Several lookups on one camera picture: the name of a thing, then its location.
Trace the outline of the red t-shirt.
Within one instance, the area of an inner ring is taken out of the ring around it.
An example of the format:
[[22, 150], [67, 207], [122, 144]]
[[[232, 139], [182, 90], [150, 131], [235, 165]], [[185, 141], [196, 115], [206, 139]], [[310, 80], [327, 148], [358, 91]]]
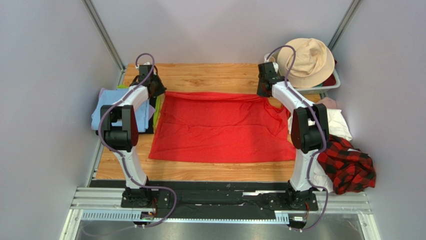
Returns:
[[193, 163], [292, 161], [289, 111], [255, 94], [165, 94], [149, 158]]

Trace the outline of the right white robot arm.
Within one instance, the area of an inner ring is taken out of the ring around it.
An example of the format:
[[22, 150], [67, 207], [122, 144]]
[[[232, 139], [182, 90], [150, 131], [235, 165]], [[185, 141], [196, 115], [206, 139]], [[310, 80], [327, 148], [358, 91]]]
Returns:
[[296, 159], [290, 188], [285, 202], [293, 209], [305, 204], [316, 185], [312, 183], [314, 162], [327, 146], [329, 137], [327, 108], [314, 104], [278, 75], [272, 62], [258, 66], [257, 95], [273, 97], [291, 113], [291, 141], [296, 148]]

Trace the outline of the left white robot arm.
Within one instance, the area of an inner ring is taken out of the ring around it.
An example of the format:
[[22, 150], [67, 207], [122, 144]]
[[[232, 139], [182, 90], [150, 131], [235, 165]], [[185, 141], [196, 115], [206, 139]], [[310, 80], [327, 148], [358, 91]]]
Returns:
[[136, 150], [139, 131], [137, 109], [151, 97], [165, 92], [154, 64], [138, 65], [139, 71], [125, 94], [112, 104], [100, 108], [98, 136], [101, 143], [117, 157], [126, 187], [122, 199], [127, 203], [150, 203], [153, 200], [149, 179], [140, 165]]

